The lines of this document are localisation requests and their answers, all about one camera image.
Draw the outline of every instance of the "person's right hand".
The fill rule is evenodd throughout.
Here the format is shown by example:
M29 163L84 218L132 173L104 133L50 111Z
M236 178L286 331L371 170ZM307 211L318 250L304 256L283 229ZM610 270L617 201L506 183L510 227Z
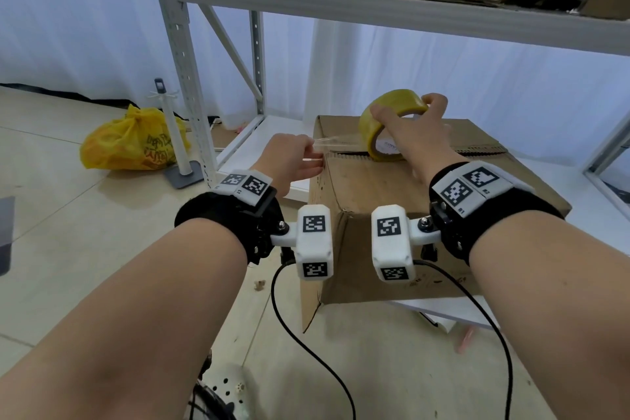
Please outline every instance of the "person's right hand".
M373 105L370 112L374 120L388 129L418 179L429 186L441 169L468 160L449 144L450 127L442 122L449 102L447 98L440 94L422 95L421 98L429 105L429 110L416 119L400 118L391 108L382 105Z

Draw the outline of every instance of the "open cardboard box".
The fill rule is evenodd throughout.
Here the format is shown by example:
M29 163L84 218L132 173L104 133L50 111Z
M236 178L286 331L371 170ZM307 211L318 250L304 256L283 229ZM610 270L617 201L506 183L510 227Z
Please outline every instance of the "open cardboard box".
M451 145L471 160L495 164L530 184L536 193L566 216L571 206L507 149L469 120L445 120L452 126ZM358 117L319 116L315 139L343 135L343 147L324 149L325 169L311 179L309 203L330 208L335 274L326 281L301 281L302 321L306 330L320 304L459 297L461 291L429 267L416 266L416 279L388 284L378 279L372 264L370 216L378 206L399 204L407 216L429 213L428 189L411 174L406 161L377 163L367 156L358 134ZM472 294L479 287L470 268L437 245L440 267ZM415 259L421 247L414 247Z

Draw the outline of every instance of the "roll of tape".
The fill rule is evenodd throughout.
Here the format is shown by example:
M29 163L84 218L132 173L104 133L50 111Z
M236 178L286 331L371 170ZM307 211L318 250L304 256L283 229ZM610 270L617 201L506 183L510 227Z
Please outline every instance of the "roll of tape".
M358 120L358 130L372 159L374 161L402 160L403 156L391 137L379 138L384 127L372 118L370 113L372 105L390 107L398 116L421 115L429 109L429 106L413 90L400 89L392 90L376 98L361 114L361 118Z

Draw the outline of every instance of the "person's left arm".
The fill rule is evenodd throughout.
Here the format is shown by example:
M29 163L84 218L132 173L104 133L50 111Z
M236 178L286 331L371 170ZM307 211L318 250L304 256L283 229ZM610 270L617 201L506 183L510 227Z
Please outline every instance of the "person's left arm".
M252 169L272 177L280 197L322 166L307 136L275 135ZM0 378L0 419L181 419L246 266L224 226L203 218L179 225Z

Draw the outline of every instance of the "clear packing tape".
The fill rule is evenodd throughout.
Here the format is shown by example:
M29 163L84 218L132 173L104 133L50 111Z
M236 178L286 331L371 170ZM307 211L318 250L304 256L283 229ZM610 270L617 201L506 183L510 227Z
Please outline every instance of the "clear packing tape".
M326 148L335 152L367 151L374 161L398 161L403 156L398 151L394 140L383 125L374 120L370 107L383 105L390 107L398 116L421 115L429 109L422 98L414 91L392 90L376 98L364 110L358 121L358 133L330 136L315 140L314 147Z

